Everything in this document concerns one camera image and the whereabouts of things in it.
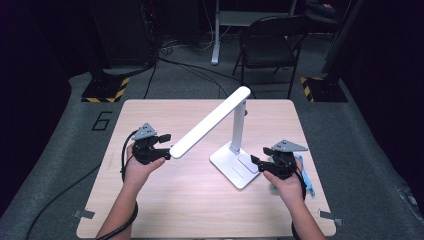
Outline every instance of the white desk lamp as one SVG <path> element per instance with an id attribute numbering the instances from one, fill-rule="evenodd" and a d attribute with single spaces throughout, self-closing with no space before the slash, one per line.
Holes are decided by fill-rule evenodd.
<path id="1" fill-rule="evenodd" d="M 258 166 L 250 155 L 241 149 L 246 98 L 250 95 L 247 87 L 238 88 L 224 102 L 171 147 L 173 158 L 181 158 L 216 125 L 234 110 L 233 138 L 210 156 L 210 161 L 238 188 L 242 189 L 258 174 Z"/>

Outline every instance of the lamp base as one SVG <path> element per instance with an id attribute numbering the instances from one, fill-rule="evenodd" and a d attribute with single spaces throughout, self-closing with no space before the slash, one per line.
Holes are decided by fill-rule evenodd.
<path id="1" fill-rule="evenodd" d="M 238 155 L 230 150 L 231 141 L 210 156 L 210 161 L 238 189 L 243 189 L 259 175 L 258 166 L 252 163 L 250 155 L 240 149 Z"/>

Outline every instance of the gray carpet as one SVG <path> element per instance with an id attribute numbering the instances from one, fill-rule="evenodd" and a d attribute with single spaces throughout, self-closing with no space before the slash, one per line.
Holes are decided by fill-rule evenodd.
<path id="1" fill-rule="evenodd" d="M 177 47 L 172 54 L 161 57 L 230 76 L 238 54 L 237 42 L 234 39 L 222 43 L 218 66 L 210 65 L 212 48 L 200 51 Z M 331 239 L 423 239 L 422 221 L 417 220 L 397 192 L 407 186 L 375 142 L 343 82 L 340 83 L 348 103 L 310 103 L 305 97 L 299 78 L 322 76 L 329 46 L 330 42 L 323 37 L 306 40 L 291 100 L 297 108 L 330 209 L 345 221 L 344 226 L 337 226 L 337 233 Z M 81 102 L 81 94 L 91 77 L 83 74 L 70 79 L 72 96 L 68 106 L 43 155 L 1 218 L 0 239 L 25 239 L 42 208 L 100 164 L 123 103 L 144 97 L 152 72 L 150 69 L 131 77 L 117 103 Z M 263 72 L 249 72 L 246 77 L 249 79 L 267 76 Z M 205 71 L 196 74 L 201 77 L 159 61 L 146 98 L 225 98 L 217 84 L 227 94 L 239 87 L 230 78 Z M 290 71 L 286 70 L 276 75 L 289 76 Z M 252 87 L 252 90 L 257 98 L 281 99 L 287 94 L 287 85 Z M 105 131 L 92 131 L 101 112 L 105 112 L 103 118 L 110 120 L 108 126 Z M 84 209 L 96 174 L 97 171 L 90 174 L 56 199 L 36 222 L 30 239 L 77 239 L 79 219 L 72 214 Z"/>

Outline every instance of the wooden table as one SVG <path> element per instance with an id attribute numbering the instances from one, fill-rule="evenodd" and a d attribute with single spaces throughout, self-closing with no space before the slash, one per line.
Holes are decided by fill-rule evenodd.
<path id="1" fill-rule="evenodd" d="M 115 198 L 122 180 L 120 156 L 128 135 L 149 123 L 158 135 L 172 134 L 171 147 L 215 109 L 223 100 L 128 100 L 119 116 L 86 210 L 92 219 L 82 218 L 80 238 L 94 238 Z M 296 110 L 290 100 L 247 100 L 242 148 L 266 160 L 263 147 L 282 139 L 307 147 Z M 238 190 L 209 161 L 209 156 L 231 140 L 233 114 L 180 159 L 167 161 L 152 173 L 137 202 L 139 214 L 133 223 L 134 238 L 253 238 L 292 235 L 289 212 L 260 174 Z M 316 195 L 308 193 L 306 204 L 325 235 L 336 232 L 332 220 L 319 217 L 330 212 L 309 151 L 299 152 Z"/>

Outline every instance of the cable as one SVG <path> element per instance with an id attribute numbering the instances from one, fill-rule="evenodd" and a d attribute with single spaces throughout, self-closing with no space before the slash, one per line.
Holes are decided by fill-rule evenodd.
<path id="1" fill-rule="evenodd" d="M 157 63 L 155 62 L 155 65 L 153 66 L 153 72 L 152 72 L 152 75 L 150 75 L 149 83 L 147 84 L 146 93 L 144 93 L 143 99 L 146 99 L 147 93 L 149 92 L 150 83 L 152 83 L 153 75 L 155 75 L 155 72 L 156 72 L 156 65 Z"/>
<path id="2" fill-rule="evenodd" d="M 31 226 L 29 227 L 28 231 L 27 231 L 27 235 L 25 237 L 25 239 L 29 239 L 29 236 L 31 235 L 31 231 L 35 226 L 35 223 L 38 221 L 38 218 L 40 218 L 40 216 L 43 214 L 43 212 L 54 202 L 56 201 L 59 197 L 61 197 L 63 194 L 65 194 L 67 191 L 69 191 L 69 189 L 73 188 L 75 185 L 77 185 L 78 183 L 80 183 L 82 180 L 86 179 L 90 174 L 92 174 L 93 172 L 95 172 L 99 167 L 100 167 L 101 163 L 99 165 L 97 165 L 93 170 L 91 170 L 90 172 L 88 172 L 85 176 L 83 176 L 82 178 L 80 178 L 78 181 L 76 181 L 75 183 L 73 183 L 72 185 L 70 185 L 69 187 L 67 187 L 65 190 L 63 190 L 62 192 L 60 192 L 58 195 L 56 195 L 56 197 L 54 197 L 52 200 L 50 200 L 50 202 L 48 202 L 43 209 L 41 209 L 41 211 L 37 214 L 37 216 L 35 217 L 35 219 L 32 221 Z"/>
<path id="3" fill-rule="evenodd" d="M 222 73 L 219 73 L 219 72 L 215 72 L 215 71 L 210 70 L 210 69 L 207 69 L 207 68 L 203 68 L 203 67 L 199 67 L 199 66 L 191 65 L 191 64 L 186 64 L 186 63 L 175 62 L 175 61 L 167 60 L 167 59 L 164 59 L 164 58 L 161 58 L 161 57 L 158 57 L 158 60 L 161 60 L 161 61 L 166 62 L 166 63 L 171 63 L 171 64 L 176 64 L 176 65 L 182 65 L 182 66 L 187 66 L 187 67 L 193 67 L 193 68 L 202 69 L 202 70 L 204 70 L 204 71 L 211 72 L 211 73 L 217 74 L 217 75 L 219 75 L 219 76 L 226 77 L 226 78 L 229 78 L 229 79 L 231 79 L 231 80 L 235 80 L 235 81 L 237 81 L 238 83 L 240 83 L 240 80 L 239 80 L 239 79 L 237 79 L 237 78 L 230 77 L 230 76 L 227 76 L 227 75 L 225 75 L 225 74 L 222 74 Z M 252 89 L 250 88 L 250 86 L 249 86 L 249 85 L 246 85 L 246 87 L 248 87 L 248 88 L 250 89 L 250 91 L 252 92 L 253 97 L 254 97 L 255 99 L 257 99 L 257 97 L 256 97 L 255 93 L 252 91 Z"/>
<path id="4" fill-rule="evenodd" d="M 171 43 L 177 43 L 179 42 L 179 40 L 170 40 L 166 43 L 162 43 L 162 46 L 159 48 L 159 51 L 163 54 L 163 55 L 170 55 L 174 50 L 173 47 L 174 46 L 169 46 Z"/>
<path id="5" fill-rule="evenodd" d="M 213 32 L 211 20 L 209 18 L 209 14 L 208 14 L 208 10 L 206 9 L 205 0 L 203 0 L 202 2 L 203 2 L 203 8 L 205 9 L 205 13 L 206 13 L 206 18 L 208 19 L 209 28 L 210 28 L 211 32 Z M 211 41 L 209 42 L 208 46 L 206 46 L 205 48 L 201 48 L 201 49 L 199 49 L 199 48 L 196 47 L 196 49 L 199 50 L 199 51 L 204 51 L 204 50 L 208 49 L 210 46 L 212 46 L 212 43 L 213 42 L 214 42 L 213 41 L 213 34 L 211 34 Z"/>
<path id="6" fill-rule="evenodd" d="M 295 171 L 294 173 L 296 174 L 297 178 L 299 178 L 300 186 L 302 188 L 303 201 L 305 201 L 305 198 L 306 198 L 306 183 L 305 183 L 305 180 L 303 179 L 302 171 L 300 171 L 299 167 L 297 167 L 297 170 L 299 172 Z M 294 239 L 300 240 L 299 234 L 297 233 L 296 228 L 294 227 L 293 221 L 292 221 L 292 224 L 291 224 L 291 230 L 292 230 L 292 234 L 293 234 Z"/>
<path id="7" fill-rule="evenodd" d="M 187 67 L 187 66 L 182 66 L 182 65 L 178 65 L 178 64 L 176 64 L 176 66 L 178 66 L 178 67 L 180 67 L 180 68 L 182 68 L 182 69 L 184 69 L 184 70 L 186 70 L 186 71 L 188 71 L 188 72 L 190 72 L 190 73 L 192 73 L 192 74 L 194 74 L 194 75 L 196 75 L 196 76 L 198 76 L 198 77 L 200 77 L 200 78 L 202 78 L 202 79 L 204 79 L 206 81 L 209 81 L 209 82 L 212 82 L 212 83 L 216 84 L 218 86 L 218 99 L 221 97 L 221 89 L 224 92 L 225 96 L 228 97 L 228 94 L 224 90 L 224 88 L 216 80 L 214 80 L 213 78 L 207 76 L 206 74 L 204 74 L 202 72 L 197 71 L 199 74 L 204 75 L 204 77 L 203 77 L 203 76 L 197 74 L 196 72 L 194 72 L 193 69 L 191 69 L 190 67 Z"/>
<path id="8" fill-rule="evenodd" d="M 237 4 L 236 4 L 236 9 L 234 11 L 238 10 L 238 4 L 239 4 L 240 0 L 237 0 Z M 228 30 L 231 28 L 231 26 L 228 26 L 227 29 L 225 30 L 225 32 L 219 37 L 219 40 L 221 41 L 221 38 L 224 37 L 224 35 L 228 32 Z"/>
<path id="9" fill-rule="evenodd" d="M 128 137 L 127 139 L 125 139 L 125 143 L 122 147 L 122 153 L 121 153 L 121 176 L 122 176 L 122 181 L 125 180 L 125 168 L 126 168 L 126 164 L 125 164 L 125 151 L 127 149 L 127 144 L 129 142 L 129 140 L 131 139 L 131 137 L 137 132 L 133 131 Z M 97 238 L 96 240 L 106 240 L 106 239 L 110 239 L 116 235 L 118 235 L 119 233 L 123 232 L 125 229 L 127 229 L 133 222 L 134 220 L 137 218 L 138 215 L 138 204 L 137 202 L 135 202 L 135 207 L 134 207 L 134 211 L 131 215 L 131 217 L 128 219 L 127 222 L 125 222 L 122 226 L 118 227 L 117 229 L 113 230 L 112 232 Z"/>

